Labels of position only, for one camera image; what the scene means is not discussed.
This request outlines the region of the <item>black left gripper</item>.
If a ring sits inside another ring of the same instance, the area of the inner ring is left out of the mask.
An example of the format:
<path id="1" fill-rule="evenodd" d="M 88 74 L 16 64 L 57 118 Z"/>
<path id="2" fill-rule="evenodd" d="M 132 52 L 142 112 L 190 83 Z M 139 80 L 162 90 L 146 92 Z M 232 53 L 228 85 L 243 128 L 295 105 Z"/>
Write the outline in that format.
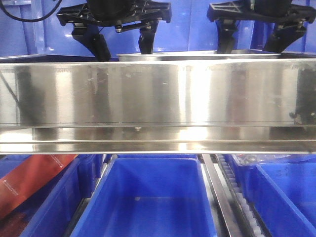
<path id="1" fill-rule="evenodd" d="M 111 53 L 98 27 L 115 27 L 117 32 L 140 29 L 141 54 L 152 54 L 160 20 L 171 22 L 171 3 L 152 0 L 87 0 L 63 7 L 57 13 L 62 26 L 73 24 L 73 38 L 98 61 L 109 61 Z"/>

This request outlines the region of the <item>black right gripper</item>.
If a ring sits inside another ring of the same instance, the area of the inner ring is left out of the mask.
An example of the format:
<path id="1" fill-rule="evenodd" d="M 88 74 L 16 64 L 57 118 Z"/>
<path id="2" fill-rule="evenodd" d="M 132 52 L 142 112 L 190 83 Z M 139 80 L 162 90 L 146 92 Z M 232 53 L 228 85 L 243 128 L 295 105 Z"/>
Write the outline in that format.
<path id="1" fill-rule="evenodd" d="M 236 42 L 233 37 L 237 31 L 236 21 L 244 20 L 277 23 L 263 51 L 282 53 L 304 36 L 306 27 L 302 23 L 313 23 L 316 10 L 310 6 L 293 4 L 290 0 L 231 0 L 211 3 L 207 17 L 217 26 L 217 54 L 231 53 Z"/>

